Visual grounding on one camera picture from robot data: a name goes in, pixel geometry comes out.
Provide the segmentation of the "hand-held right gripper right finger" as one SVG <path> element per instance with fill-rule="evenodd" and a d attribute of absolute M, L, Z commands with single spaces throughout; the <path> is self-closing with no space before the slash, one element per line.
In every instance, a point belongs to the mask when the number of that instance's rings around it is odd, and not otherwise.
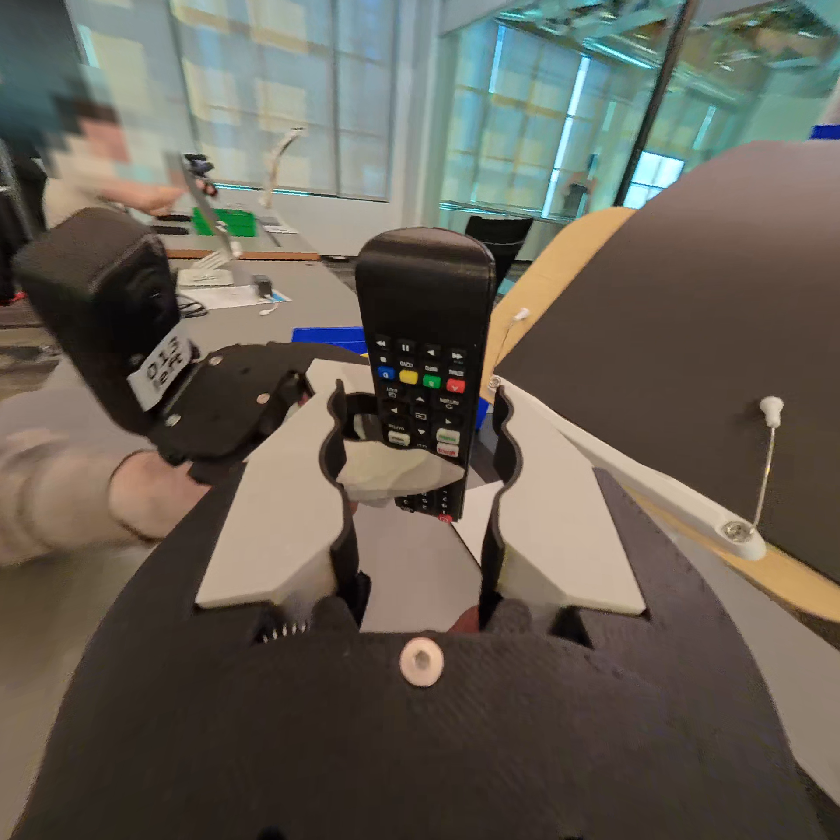
<path fill-rule="evenodd" d="M 643 615 L 643 594 L 588 458 L 515 385 L 499 384 L 492 420 L 501 485 L 482 543 L 482 616 L 501 599 L 524 602 L 537 617 L 567 607 Z"/>

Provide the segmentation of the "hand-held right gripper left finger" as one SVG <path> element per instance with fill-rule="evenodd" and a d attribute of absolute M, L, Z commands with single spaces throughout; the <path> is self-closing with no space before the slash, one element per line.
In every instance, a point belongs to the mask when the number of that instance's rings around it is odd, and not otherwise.
<path fill-rule="evenodd" d="M 310 612 L 358 599 L 360 559 L 339 475 L 346 464 L 343 383 L 312 396 L 247 458 L 201 584 L 208 610 L 269 603 Z"/>

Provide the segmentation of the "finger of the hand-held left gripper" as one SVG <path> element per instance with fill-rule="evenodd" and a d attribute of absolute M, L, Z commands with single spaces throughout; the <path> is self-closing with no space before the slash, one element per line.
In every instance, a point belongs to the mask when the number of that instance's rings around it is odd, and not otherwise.
<path fill-rule="evenodd" d="M 345 395 L 375 393 L 373 376 L 368 364 L 315 359 L 307 368 L 307 391 L 310 396 L 329 398 L 341 382 Z"/>
<path fill-rule="evenodd" d="M 338 482 L 350 502 L 381 507 L 397 497 L 427 489 L 430 461 L 418 450 L 398 450 L 382 443 L 346 443 L 344 453 Z"/>

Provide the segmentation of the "black remote control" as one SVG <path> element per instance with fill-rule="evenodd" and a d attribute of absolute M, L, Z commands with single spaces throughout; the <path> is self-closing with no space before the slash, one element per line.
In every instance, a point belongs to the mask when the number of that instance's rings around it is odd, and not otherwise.
<path fill-rule="evenodd" d="M 496 288 L 493 255 L 464 234 L 407 227 L 364 245 L 355 289 L 386 445 L 467 471 Z"/>

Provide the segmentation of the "person's left forearm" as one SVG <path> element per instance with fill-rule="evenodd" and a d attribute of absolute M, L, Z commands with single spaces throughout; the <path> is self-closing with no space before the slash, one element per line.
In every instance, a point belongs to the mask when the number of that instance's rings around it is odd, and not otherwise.
<path fill-rule="evenodd" d="M 2 567 L 54 552 L 138 544 L 110 505 L 112 478 L 131 454 L 43 429 L 3 436 Z"/>

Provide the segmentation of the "person's left hand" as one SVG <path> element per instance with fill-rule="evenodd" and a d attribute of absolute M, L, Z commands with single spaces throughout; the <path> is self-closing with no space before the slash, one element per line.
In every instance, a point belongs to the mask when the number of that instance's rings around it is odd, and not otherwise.
<path fill-rule="evenodd" d="M 131 454 L 109 481 L 112 519 L 139 539 L 163 540 L 210 489 L 189 475 L 190 468 L 173 467 L 154 451 Z"/>

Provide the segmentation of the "black mesh chair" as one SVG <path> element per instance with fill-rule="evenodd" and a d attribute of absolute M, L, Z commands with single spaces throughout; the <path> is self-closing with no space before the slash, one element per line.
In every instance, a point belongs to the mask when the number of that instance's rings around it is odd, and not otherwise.
<path fill-rule="evenodd" d="M 479 241 L 491 252 L 496 266 L 497 290 L 524 246 L 532 223 L 532 217 L 470 216 L 465 235 Z"/>

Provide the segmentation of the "black backdrop board stand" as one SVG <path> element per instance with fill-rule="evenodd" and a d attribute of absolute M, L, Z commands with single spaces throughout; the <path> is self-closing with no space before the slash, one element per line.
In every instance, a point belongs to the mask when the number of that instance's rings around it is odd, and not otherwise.
<path fill-rule="evenodd" d="M 755 141 L 560 232 L 484 365 L 723 509 L 706 540 L 838 623 L 838 140 Z"/>

